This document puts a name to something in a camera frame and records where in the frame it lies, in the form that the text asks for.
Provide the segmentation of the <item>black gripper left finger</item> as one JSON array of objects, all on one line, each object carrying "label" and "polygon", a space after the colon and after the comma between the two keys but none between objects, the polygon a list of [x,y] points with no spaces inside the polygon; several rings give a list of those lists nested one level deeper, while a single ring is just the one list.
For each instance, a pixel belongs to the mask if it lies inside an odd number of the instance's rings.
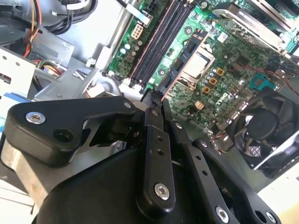
[{"label": "black gripper left finger", "polygon": [[79,161],[79,150],[117,141],[171,154],[158,92],[147,92],[140,102],[115,96],[14,105],[4,126],[4,163],[41,207],[58,184],[75,175],[71,162]]}]

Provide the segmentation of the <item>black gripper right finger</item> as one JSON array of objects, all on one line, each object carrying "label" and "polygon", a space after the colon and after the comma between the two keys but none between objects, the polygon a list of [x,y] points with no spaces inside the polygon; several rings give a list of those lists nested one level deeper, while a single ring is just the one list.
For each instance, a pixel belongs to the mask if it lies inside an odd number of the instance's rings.
[{"label": "black gripper right finger", "polygon": [[201,139],[191,141],[172,118],[167,99],[162,112],[172,148],[191,178],[191,199],[201,224],[278,224],[279,217],[245,180]]}]

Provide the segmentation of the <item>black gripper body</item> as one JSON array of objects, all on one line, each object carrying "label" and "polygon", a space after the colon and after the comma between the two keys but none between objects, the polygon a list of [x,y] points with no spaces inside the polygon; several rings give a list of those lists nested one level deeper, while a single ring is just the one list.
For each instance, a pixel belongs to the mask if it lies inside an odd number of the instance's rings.
[{"label": "black gripper body", "polygon": [[121,151],[57,185],[37,224],[207,224],[200,197],[170,153]]}]

